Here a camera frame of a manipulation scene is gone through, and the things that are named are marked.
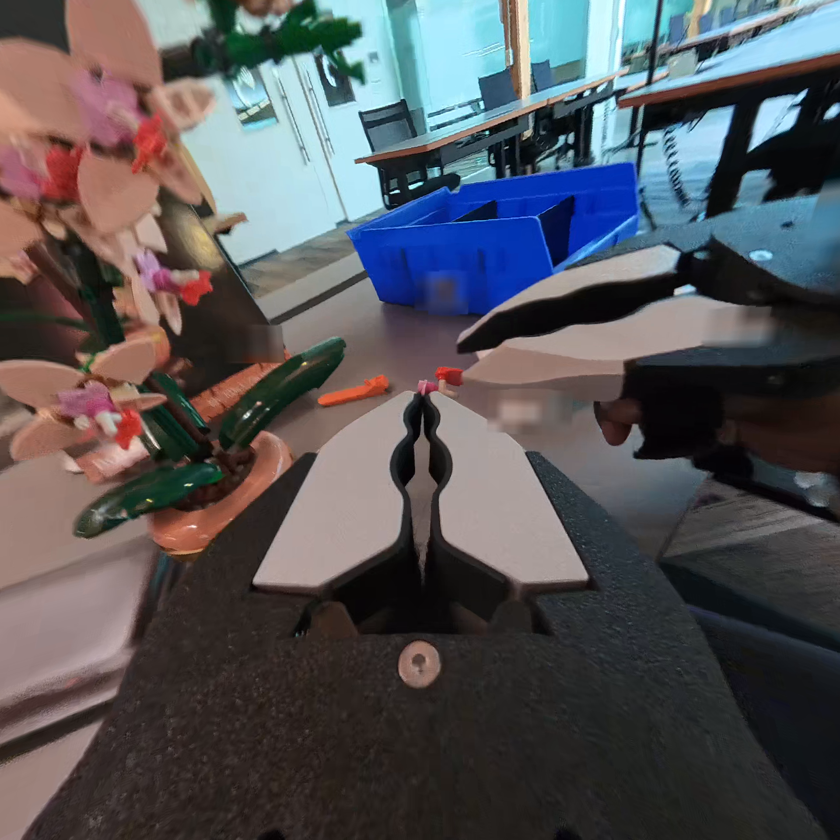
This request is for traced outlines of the grey desk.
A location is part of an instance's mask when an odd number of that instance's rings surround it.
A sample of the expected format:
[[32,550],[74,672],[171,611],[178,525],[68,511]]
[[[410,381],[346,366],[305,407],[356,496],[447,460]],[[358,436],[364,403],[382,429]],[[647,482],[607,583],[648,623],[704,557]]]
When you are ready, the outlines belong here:
[[[455,342],[465,318],[430,317],[381,304],[362,279],[286,320],[290,352],[332,336],[348,353],[328,388],[384,373],[394,392],[410,389],[440,364],[458,360]],[[605,444],[592,409],[577,405],[567,423],[518,437],[551,460],[655,557],[688,508],[701,473],[684,460],[633,457],[638,435],[622,447]],[[129,635],[140,618],[154,563],[159,559],[144,526],[129,524],[87,542],[71,537],[73,518],[102,487],[66,472],[56,457],[2,473],[2,692],[48,670],[67,676],[105,654],[121,677],[131,652]],[[100,729],[104,703],[71,716],[59,707],[47,728],[2,746],[2,838],[22,838],[49,798],[77,765]]]

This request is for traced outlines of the orange brick separator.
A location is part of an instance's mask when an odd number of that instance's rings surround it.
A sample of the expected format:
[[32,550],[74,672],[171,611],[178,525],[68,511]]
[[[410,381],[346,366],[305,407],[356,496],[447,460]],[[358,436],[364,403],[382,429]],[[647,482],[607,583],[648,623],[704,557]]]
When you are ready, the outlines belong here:
[[382,396],[386,394],[389,388],[390,382],[388,378],[383,374],[379,374],[370,380],[365,380],[362,385],[323,394],[318,398],[318,404],[323,407],[333,407],[360,402]]

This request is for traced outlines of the toy brick orchid plant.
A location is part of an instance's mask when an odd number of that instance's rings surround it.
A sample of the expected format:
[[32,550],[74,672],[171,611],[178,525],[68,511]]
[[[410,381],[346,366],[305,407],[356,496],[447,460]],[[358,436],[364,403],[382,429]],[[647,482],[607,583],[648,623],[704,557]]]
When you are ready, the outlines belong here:
[[182,135],[215,104],[205,79],[306,54],[361,83],[344,52],[359,23],[315,2],[205,2],[209,27],[161,54],[135,2],[62,2],[66,42],[2,38],[2,277],[49,283],[77,313],[45,315],[87,334],[72,364],[2,361],[2,391],[29,408],[9,453],[20,462],[87,445],[123,453],[140,443],[152,465],[76,519],[94,539],[150,517],[173,555],[202,552],[291,465],[266,431],[343,361],[334,337],[288,356],[252,351],[254,384],[223,404],[215,437],[167,371],[161,321],[214,292],[213,272],[174,268],[159,223],[161,193],[214,206]]

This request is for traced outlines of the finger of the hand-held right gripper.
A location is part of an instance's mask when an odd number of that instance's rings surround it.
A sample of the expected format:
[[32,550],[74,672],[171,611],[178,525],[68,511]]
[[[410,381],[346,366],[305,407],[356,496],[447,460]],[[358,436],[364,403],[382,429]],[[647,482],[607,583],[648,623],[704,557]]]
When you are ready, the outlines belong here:
[[463,372],[463,384],[556,388],[610,401],[621,393],[626,362],[698,348],[756,347],[773,337],[770,308],[684,295],[611,322],[507,339],[493,350],[478,351],[478,361]]
[[561,271],[491,309],[458,336],[457,351],[622,319],[671,298],[691,279],[692,263],[690,253],[658,245]]

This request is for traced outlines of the blue plastic bin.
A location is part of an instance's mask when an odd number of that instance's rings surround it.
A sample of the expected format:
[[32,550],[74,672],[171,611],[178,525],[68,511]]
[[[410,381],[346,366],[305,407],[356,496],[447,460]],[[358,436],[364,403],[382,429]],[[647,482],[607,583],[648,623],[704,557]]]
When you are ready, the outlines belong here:
[[539,280],[637,233],[631,162],[439,189],[348,236],[379,300],[428,309],[454,286],[449,311],[487,314]]

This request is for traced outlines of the small pink red flower piece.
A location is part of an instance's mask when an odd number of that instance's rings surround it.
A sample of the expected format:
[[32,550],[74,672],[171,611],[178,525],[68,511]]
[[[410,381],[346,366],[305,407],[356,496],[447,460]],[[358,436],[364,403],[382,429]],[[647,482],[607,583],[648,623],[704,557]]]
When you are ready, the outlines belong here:
[[449,366],[439,366],[436,369],[433,380],[422,380],[418,382],[416,392],[421,396],[438,393],[442,396],[457,400],[459,399],[459,388],[462,384],[462,369]]

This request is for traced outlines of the wood-edged office table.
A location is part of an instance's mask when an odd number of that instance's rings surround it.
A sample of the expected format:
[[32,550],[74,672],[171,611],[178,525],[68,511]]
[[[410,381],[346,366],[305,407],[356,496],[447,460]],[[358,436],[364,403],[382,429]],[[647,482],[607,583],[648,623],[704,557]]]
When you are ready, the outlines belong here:
[[623,67],[603,75],[553,86],[525,99],[480,112],[452,127],[391,143],[383,150],[359,157],[354,162],[373,166],[387,182],[394,177],[400,185],[400,195],[409,201],[407,174],[424,167],[444,169],[471,154],[504,146],[509,139],[515,140],[527,132],[531,116],[548,110],[556,119],[572,123],[574,167],[591,165],[595,106],[621,94],[615,85],[627,73],[628,69]]
[[[743,177],[767,171],[771,202],[818,193],[838,154],[838,8],[826,7],[801,21],[730,49],[690,77],[667,79],[618,100],[620,109],[641,109],[637,170],[651,131],[704,114],[731,109],[731,119],[707,193],[706,217],[734,208]],[[762,105],[803,93],[793,126],[751,147]]]

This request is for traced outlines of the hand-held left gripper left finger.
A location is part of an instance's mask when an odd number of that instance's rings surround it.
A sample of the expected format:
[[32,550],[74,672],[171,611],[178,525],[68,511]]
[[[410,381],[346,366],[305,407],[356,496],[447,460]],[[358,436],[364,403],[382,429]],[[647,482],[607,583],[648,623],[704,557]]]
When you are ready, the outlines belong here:
[[406,484],[424,399],[400,393],[321,446],[253,578],[263,592],[324,595],[414,559]]

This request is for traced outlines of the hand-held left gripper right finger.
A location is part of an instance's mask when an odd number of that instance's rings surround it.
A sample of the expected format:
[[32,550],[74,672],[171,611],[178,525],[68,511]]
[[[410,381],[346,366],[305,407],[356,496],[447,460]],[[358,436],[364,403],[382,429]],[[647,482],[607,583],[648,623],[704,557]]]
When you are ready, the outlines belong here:
[[438,393],[425,399],[423,420],[437,482],[428,569],[444,598],[586,589],[587,569],[520,444]]

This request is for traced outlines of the black orchid set box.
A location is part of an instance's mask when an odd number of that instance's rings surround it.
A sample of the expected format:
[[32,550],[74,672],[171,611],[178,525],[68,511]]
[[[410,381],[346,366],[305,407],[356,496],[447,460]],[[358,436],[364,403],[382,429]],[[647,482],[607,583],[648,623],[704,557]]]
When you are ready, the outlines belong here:
[[[208,270],[213,291],[196,306],[182,306],[179,336],[161,321],[171,354],[186,363],[173,374],[203,420],[222,422],[223,410],[234,405],[247,388],[270,370],[246,363],[252,329],[269,324],[224,248],[204,226],[208,209],[182,203],[165,189],[159,194],[159,225],[167,245],[161,258],[165,266]],[[1,281],[2,316],[27,316],[2,321],[1,358],[40,360],[74,365],[76,352],[88,334],[47,317],[81,320],[76,307],[43,277],[23,285],[11,277]]]

